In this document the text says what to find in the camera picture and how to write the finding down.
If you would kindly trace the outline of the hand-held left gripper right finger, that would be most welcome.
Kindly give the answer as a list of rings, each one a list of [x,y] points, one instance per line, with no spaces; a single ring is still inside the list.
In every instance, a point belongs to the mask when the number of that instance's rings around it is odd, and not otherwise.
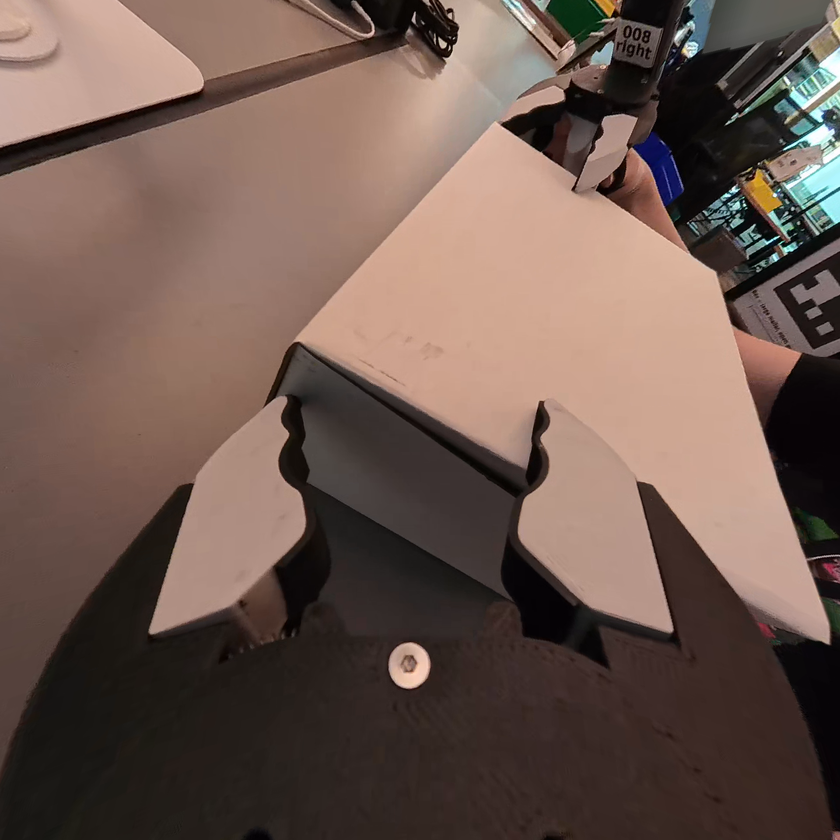
[[[675,631],[642,494],[614,449],[555,400],[539,403],[501,580],[527,637],[592,648],[603,628]]]

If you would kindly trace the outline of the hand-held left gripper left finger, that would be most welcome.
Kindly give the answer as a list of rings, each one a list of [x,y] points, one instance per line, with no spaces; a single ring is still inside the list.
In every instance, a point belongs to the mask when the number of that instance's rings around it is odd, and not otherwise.
[[[330,575],[311,499],[301,402],[281,395],[192,484],[149,634],[230,625],[242,645],[298,634]]]

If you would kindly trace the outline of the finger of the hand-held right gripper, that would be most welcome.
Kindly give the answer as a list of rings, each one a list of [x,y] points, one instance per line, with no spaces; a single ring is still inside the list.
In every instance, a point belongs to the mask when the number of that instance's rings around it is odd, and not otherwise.
[[[499,125],[541,154],[564,154],[570,128],[562,122],[571,76],[543,80],[512,103]]]
[[[636,127],[636,116],[617,113],[604,117],[600,133],[587,151],[573,192],[584,193],[602,184],[624,161],[629,140]]]

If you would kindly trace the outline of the white cardboard box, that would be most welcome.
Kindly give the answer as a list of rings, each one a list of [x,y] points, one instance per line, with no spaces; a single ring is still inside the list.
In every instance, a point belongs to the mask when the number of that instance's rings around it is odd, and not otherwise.
[[[494,123],[299,333],[309,480],[504,595],[541,402],[652,485],[761,622],[830,639],[709,269]]]

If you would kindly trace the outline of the person's right forearm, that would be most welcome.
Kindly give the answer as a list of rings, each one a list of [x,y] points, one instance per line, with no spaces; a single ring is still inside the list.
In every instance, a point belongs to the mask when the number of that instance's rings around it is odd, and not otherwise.
[[[635,192],[623,199],[614,197],[613,201],[682,251],[689,252],[655,187],[652,192]],[[766,428],[781,388],[801,354],[755,338],[737,327],[732,327],[732,331],[759,421]]]

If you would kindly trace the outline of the person's right hand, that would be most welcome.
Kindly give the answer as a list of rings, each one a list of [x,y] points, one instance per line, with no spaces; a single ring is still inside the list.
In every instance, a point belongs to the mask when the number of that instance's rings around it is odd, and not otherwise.
[[[667,216],[658,193],[655,178],[648,164],[630,149],[623,163],[603,187],[602,193],[615,205],[650,227],[655,220]]]

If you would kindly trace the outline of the blue plastic bin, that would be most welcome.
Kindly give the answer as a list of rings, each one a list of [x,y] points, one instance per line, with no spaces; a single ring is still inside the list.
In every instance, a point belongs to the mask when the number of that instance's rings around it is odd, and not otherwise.
[[[655,131],[652,131],[646,140],[636,144],[634,148],[650,169],[663,204],[669,206],[685,190],[671,149]]]

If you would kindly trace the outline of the green plastic bin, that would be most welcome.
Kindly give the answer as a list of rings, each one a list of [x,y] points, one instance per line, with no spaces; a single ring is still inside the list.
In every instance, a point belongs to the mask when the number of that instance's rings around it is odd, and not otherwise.
[[[582,45],[602,32],[606,21],[621,9],[622,1],[549,1],[546,12],[574,40]]]

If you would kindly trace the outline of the person's printed clothing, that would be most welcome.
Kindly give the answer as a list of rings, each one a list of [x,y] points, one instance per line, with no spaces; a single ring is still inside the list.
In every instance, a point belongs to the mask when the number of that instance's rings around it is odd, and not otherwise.
[[[834,520],[787,502],[808,570],[824,607],[832,646],[839,642],[839,534]]]

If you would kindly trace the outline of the large marker sign board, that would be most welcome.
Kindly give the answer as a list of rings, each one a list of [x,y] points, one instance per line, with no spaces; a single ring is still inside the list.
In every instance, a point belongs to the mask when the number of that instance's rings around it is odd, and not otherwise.
[[[736,326],[822,358],[839,358],[839,226],[724,296]]]

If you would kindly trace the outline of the instruction sheet on white stand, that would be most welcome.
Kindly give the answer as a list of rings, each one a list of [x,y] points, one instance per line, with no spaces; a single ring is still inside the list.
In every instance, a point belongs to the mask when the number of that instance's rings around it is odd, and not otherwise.
[[[121,2],[2,2],[2,149],[203,88],[201,71]]]

